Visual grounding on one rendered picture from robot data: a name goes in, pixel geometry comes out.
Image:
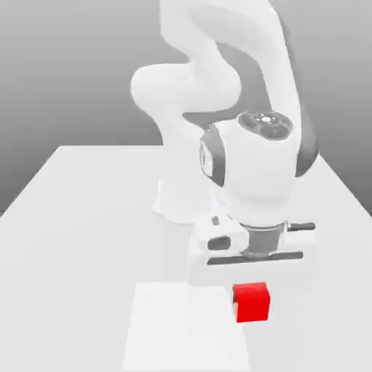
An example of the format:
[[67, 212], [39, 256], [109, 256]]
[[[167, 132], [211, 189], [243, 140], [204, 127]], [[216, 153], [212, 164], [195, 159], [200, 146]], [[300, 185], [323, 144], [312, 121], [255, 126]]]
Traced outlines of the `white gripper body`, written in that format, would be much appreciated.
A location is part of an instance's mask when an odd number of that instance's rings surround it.
[[209, 256], [190, 241], [187, 281], [194, 286], [267, 283], [296, 286], [306, 283], [315, 271], [318, 242], [314, 232], [290, 232], [287, 246], [266, 257]]

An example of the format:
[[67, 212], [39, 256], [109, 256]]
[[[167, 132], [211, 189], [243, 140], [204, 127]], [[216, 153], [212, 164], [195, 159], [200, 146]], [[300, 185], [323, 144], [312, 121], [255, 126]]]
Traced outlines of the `small red cube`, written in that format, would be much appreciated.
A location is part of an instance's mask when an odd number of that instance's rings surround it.
[[232, 287], [232, 297], [238, 323], [268, 319], [271, 298], [266, 283], [235, 284]]

